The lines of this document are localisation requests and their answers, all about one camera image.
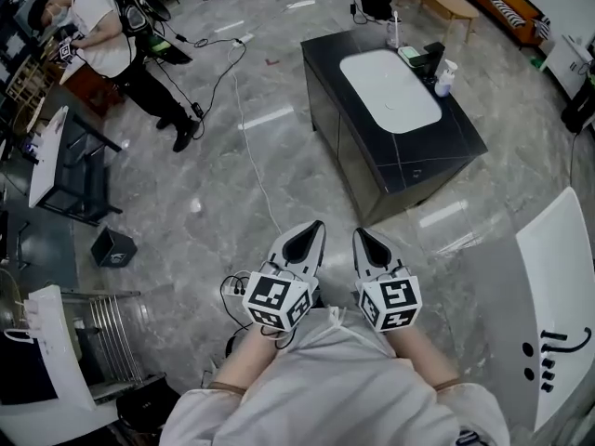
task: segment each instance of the bottle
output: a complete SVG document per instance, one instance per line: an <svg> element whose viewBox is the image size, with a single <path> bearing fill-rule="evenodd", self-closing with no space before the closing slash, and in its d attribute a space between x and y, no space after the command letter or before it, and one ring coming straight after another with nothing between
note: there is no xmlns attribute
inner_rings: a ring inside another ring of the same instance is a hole
<svg viewBox="0 0 595 446"><path fill-rule="evenodd" d="M396 10L393 17L387 21L387 45L394 49L399 47L399 16Z"/></svg>
<svg viewBox="0 0 595 446"><path fill-rule="evenodd" d="M444 62L448 65L448 68L443 71L434 87L436 95L440 98L445 98L450 94L450 87L455 81L455 71L458 69L458 66L450 59L445 59Z"/></svg>

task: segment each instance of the wire rack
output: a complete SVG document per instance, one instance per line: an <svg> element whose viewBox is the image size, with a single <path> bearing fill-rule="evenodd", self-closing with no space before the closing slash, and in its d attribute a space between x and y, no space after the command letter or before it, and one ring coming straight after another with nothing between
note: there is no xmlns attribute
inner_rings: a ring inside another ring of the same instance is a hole
<svg viewBox="0 0 595 446"><path fill-rule="evenodd" d="M130 297L131 294L82 294L62 291L62 299L66 303L77 303L88 306L85 315L86 326L95 327L94 335L100 356L104 360L106 374L118 382L142 383L143 376L132 355L130 343L122 321L122 313L118 298Z"/></svg>
<svg viewBox="0 0 595 446"><path fill-rule="evenodd" d="M142 382L130 350L115 295L89 302L93 322L99 330L101 351L112 376L121 381Z"/></svg>

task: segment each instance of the backpack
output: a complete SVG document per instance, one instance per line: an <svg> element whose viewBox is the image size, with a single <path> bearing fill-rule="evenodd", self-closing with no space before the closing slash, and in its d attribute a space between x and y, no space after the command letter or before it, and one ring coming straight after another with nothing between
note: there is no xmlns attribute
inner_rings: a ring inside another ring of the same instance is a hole
<svg viewBox="0 0 595 446"><path fill-rule="evenodd" d="M152 33L151 21L140 0L113 1L118 7L118 16L122 22L122 32L126 36Z"/></svg>

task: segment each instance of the white cabinet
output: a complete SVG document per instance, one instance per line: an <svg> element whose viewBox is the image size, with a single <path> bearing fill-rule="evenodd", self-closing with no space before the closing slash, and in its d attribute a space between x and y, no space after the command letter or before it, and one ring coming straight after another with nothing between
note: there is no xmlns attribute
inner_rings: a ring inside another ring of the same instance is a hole
<svg viewBox="0 0 595 446"><path fill-rule="evenodd" d="M585 82L587 67L591 60L592 56L586 48L577 45L572 38L564 35L553 47L541 65L540 71L549 68L566 94L573 98Z"/></svg>

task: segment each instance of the white t-shirt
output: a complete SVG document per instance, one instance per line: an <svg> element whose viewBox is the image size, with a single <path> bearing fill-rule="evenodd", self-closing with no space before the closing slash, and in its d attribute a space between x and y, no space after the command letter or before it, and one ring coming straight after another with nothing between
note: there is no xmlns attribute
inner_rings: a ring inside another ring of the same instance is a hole
<svg viewBox="0 0 595 446"><path fill-rule="evenodd" d="M160 446L509 446L494 396L474 384L436 393L395 359L361 313L311 310L240 396L196 389Z"/></svg>
<svg viewBox="0 0 595 446"><path fill-rule="evenodd" d="M73 0L71 11L74 24L87 36L108 13L113 11L117 15L118 7L113 0ZM113 78L130 66L136 55L135 39L120 33L111 40L86 48L82 56L96 72Z"/></svg>

